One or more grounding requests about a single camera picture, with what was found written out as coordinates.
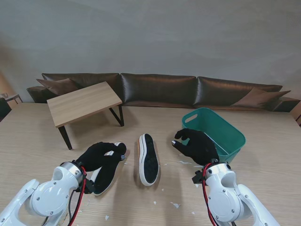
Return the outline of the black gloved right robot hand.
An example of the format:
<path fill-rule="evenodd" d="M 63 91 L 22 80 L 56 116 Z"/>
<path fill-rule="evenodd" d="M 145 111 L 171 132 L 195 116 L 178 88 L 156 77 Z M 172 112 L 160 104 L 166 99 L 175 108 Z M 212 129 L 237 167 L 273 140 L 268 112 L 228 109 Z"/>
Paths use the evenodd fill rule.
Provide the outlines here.
<path fill-rule="evenodd" d="M 208 163 L 220 161 L 214 142 L 204 132 L 182 129 L 176 133 L 174 138 L 182 141 L 189 139 L 186 145 L 173 140 L 172 146 L 198 165 L 205 166 Z"/>

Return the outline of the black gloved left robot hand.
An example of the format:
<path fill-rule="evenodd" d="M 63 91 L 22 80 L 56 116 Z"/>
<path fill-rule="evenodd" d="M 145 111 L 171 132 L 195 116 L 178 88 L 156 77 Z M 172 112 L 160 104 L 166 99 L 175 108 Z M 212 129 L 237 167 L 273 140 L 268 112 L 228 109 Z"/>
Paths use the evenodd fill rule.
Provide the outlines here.
<path fill-rule="evenodd" d="M 99 169 L 102 166 L 114 165 L 125 160 L 127 147 L 124 143 L 98 142 L 90 146 L 77 160 L 76 164 L 86 172 Z"/>

